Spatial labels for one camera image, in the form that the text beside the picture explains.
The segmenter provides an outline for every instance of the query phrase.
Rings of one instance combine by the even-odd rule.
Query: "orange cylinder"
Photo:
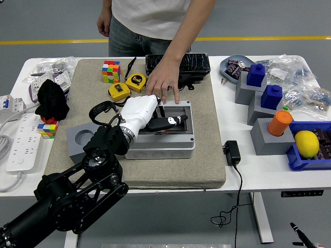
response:
[[[289,126],[292,120],[293,117],[289,112],[280,110],[275,114],[269,123],[267,128],[268,132],[276,137],[282,136],[285,129]]]

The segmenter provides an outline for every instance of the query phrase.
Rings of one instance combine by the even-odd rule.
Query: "yellow floor line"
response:
[[[243,41],[243,40],[330,40],[331,36],[254,36],[254,37],[198,37],[196,41]]]
[[[245,40],[330,40],[331,36],[252,36],[252,37],[197,37],[196,41],[245,41]],[[0,45],[107,43],[108,39],[77,40],[13,40],[0,41]]]

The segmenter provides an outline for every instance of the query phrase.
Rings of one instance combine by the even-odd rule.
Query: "black cloth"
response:
[[[47,79],[40,86],[37,96],[40,103],[35,111],[37,115],[45,117],[46,120],[51,117],[58,121],[66,118],[69,107],[64,92],[58,84]]]

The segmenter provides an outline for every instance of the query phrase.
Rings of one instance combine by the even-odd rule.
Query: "gray holder with hole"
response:
[[[255,91],[248,105],[247,125],[253,126],[258,118],[272,118],[274,115],[283,109],[283,102],[280,101],[276,110],[261,107],[261,97],[263,92]]]
[[[89,142],[100,126],[93,122],[67,128],[68,151],[74,164],[82,162],[86,155],[83,147]]]
[[[276,137],[268,132],[268,125],[272,118],[257,119],[250,135],[253,141],[256,155],[283,155],[295,143],[292,132],[289,127],[286,128],[283,135]]]
[[[264,77],[261,87],[247,85],[247,71],[242,71],[236,85],[235,103],[249,105],[254,92],[264,92],[267,87],[267,78]]]

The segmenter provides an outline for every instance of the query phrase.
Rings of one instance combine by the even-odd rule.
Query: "blue 3d printed cube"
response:
[[[282,92],[282,88],[279,85],[267,85],[261,97],[261,107],[276,110],[283,97]]]
[[[247,74],[247,85],[261,87],[265,77],[265,67],[263,64],[251,65]]]

